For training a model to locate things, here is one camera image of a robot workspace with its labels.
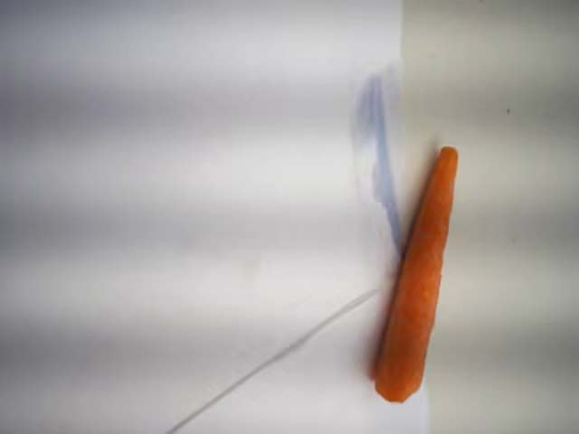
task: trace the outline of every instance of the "pen line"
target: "pen line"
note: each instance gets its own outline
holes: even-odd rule
[[[321,321],[319,324],[317,324],[315,327],[313,327],[311,330],[309,330],[306,334],[302,335],[299,339],[294,341],[292,344],[285,347],[284,349],[282,349],[281,351],[279,351],[278,353],[276,353],[275,355],[273,355],[272,357],[267,359],[265,362],[259,364],[257,367],[253,368],[251,371],[246,373],[242,378],[240,378],[236,382],[233,382],[225,390],[223,390],[222,392],[215,395],[211,400],[206,402],[204,405],[198,407],[197,409],[195,409],[194,411],[189,413],[182,420],[180,420],[175,426],[173,426],[173,428],[166,431],[166,434],[176,434],[178,431],[180,431],[186,425],[188,425],[189,423],[191,423],[192,421],[197,419],[199,416],[201,416],[207,410],[211,409],[219,401],[223,400],[225,397],[227,397],[232,392],[237,390],[240,386],[244,385],[247,381],[249,381],[251,378],[256,376],[258,373],[267,369],[269,366],[275,364],[276,362],[280,361],[281,359],[285,358],[286,356],[290,355],[294,351],[300,349],[300,347],[302,345],[304,345],[307,341],[309,341],[312,337],[317,335],[319,332],[321,332],[327,326],[330,326],[332,323],[336,322],[339,318],[348,314],[349,312],[352,312],[357,307],[362,306],[366,301],[368,301],[372,297],[376,296],[379,292],[380,292],[380,289],[372,289],[372,290],[366,291],[361,296],[358,296],[358,297],[354,298],[353,300],[349,301],[343,307],[339,308],[336,312],[334,312],[332,315],[328,316],[323,321]]]

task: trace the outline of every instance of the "blue ink mark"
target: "blue ink mark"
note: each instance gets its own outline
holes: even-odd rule
[[[360,118],[365,132],[373,139],[377,154],[376,193],[378,201],[386,209],[390,230],[399,256],[403,253],[402,224],[396,204],[392,163],[388,154],[384,102],[382,97],[382,80],[380,77],[370,79],[362,98]]]

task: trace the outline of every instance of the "white paper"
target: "white paper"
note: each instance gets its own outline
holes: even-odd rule
[[[65,4],[0,30],[0,430],[425,432],[366,369],[399,1]]]

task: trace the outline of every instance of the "carrot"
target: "carrot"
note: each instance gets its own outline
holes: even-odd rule
[[[441,150],[403,260],[375,370],[376,391],[390,402],[406,401],[422,383],[458,163],[455,149]]]

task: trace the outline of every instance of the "orange carrot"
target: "orange carrot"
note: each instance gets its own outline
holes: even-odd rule
[[[406,401],[422,383],[438,303],[458,163],[455,149],[441,150],[403,260],[375,370],[376,391],[390,402]]]

